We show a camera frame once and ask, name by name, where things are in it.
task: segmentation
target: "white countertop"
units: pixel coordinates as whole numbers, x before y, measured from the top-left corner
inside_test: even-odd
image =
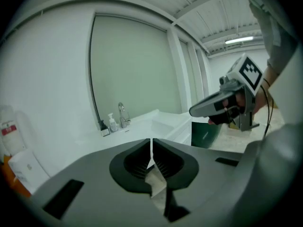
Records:
[[[65,161],[65,167],[80,157],[99,150],[111,148],[134,140],[160,138],[173,140],[178,133],[191,122],[189,114],[160,112],[158,109],[133,118],[126,128],[107,136],[94,131],[75,141],[75,147]]]

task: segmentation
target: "black cable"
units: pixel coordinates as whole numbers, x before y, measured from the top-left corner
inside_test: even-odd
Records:
[[[270,83],[265,78],[263,78],[263,80],[265,80],[266,83],[268,84],[268,87],[270,87]],[[272,99],[271,114],[270,114],[269,123],[268,123],[269,125],[270,125],[270,121],[271,121],[271,116],[273,115],[273,111],[274,111],[274,100]]]
[[[266,133],[268,131],[268,127],[269,127],[269,115],[270,115],[270,112],[269,112],[269,102],[268,102],[268,97],[267,97],[267,94],[265,92],[265,89],[263,88],[263,86],[261,85],[261,89],[263,90],[264,92],[264,95],[265,95],[265,98],[266,98],[266,102],[267,102],[267,108],[268,108],[268,116],[267,116],[267,125],[266,125],[266,128],[265,128],[265,131],[264,131],[264,136],[263,138],[266,136]]]

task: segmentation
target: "orange object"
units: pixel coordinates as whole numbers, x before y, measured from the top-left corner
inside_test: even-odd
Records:
[[[4,179],[11,189],[29,198],[31,196],[30,192],[16,178],[15,174],[9,167],[9,160],[11,158],[12,156],[4,156],[4,164],[0,166]]]

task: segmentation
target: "ceiling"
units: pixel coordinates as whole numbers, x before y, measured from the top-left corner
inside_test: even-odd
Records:
[[[29,0],[19,13],[47,0]],[[248,0],[143,0],[173,16],[172,26],[182,26],[200,40],[210,57],[236,50],[264,47],[257,20]],[[229,39],[254,36],[250,42],[226,45]]]

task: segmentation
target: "ceiling light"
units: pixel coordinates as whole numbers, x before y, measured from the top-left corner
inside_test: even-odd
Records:
[[[228,40],[225,41],[226,44],[232,44],[232,43],[237,43],[237,42],[242,42],[242,41],[248,41],[248,40],[253,40],[254,37],[253,36],[249,36],[249,37],[243,37],[243,38],[239,38],[239,39],[234,39],[234,40]]]

